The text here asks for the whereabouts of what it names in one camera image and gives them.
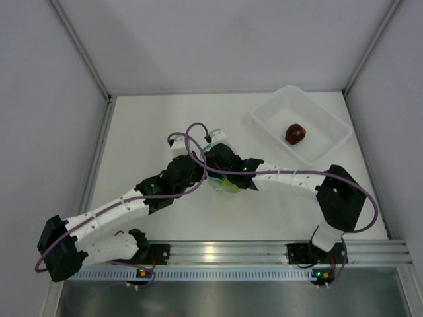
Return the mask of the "red fake apple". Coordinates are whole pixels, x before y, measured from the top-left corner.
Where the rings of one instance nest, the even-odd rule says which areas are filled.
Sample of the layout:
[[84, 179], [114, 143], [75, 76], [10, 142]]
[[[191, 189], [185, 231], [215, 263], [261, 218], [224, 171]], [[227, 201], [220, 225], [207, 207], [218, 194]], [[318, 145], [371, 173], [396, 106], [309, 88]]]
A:
[[295, 123], [287, 128], [284, 140], [290, 145], [296, 145], [305, 138], [306, 133], [305, 128]]

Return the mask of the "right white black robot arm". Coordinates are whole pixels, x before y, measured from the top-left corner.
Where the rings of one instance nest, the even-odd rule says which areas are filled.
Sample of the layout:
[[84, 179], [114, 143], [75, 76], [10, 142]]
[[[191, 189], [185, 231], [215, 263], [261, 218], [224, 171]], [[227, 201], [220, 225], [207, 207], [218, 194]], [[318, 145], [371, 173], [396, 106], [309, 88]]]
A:
[[271, 165], [259, 158], [242, 159], [223, 143], [206, 146], [206, 162], [214, 178], [228, 192], [234, 189], [275, 190], [318, 204], [323, 219], [314, 230], [308, 246], [311, 259], [324, 262], [331, 257], [343, 234], [355, 230], [367, 199], [356, 181], [338, 165], [331, 165], [329, 175], [300, 174]]

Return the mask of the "clear zip top bag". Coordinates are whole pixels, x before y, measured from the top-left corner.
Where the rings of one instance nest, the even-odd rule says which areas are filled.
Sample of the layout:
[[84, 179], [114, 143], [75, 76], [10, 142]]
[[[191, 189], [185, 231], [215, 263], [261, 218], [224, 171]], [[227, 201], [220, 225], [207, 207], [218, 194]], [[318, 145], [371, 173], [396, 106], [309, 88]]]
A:
[[[206, 154], [207, 165], [216, 170], [230, 171], [241, 161], [232, 148], [223, 143], [207, 144], [203, 150]], [[237, 194], [241, 191], [228, 180], [226, 174], [208, 171], [207, 183], [217, 192]]]

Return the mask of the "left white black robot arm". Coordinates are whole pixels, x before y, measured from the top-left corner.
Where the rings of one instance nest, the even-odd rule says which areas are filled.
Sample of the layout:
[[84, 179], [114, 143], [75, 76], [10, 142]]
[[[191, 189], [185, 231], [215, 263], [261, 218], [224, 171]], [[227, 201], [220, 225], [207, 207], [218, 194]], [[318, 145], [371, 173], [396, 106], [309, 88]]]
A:
[[39, 263], [45, 267], [37, 267], [36, 272], [47, 271], [53, 282], [60, 282], [82, 267], [102, 262], [151, 263], [146, 234], [137, 228], [124, 231], [123, 225], [170, 206], [205, 177], [200, 165], [181, 155], [160, 174], [146, 178], [103, 207], [67, 219], [51, 217], [37, 244]]

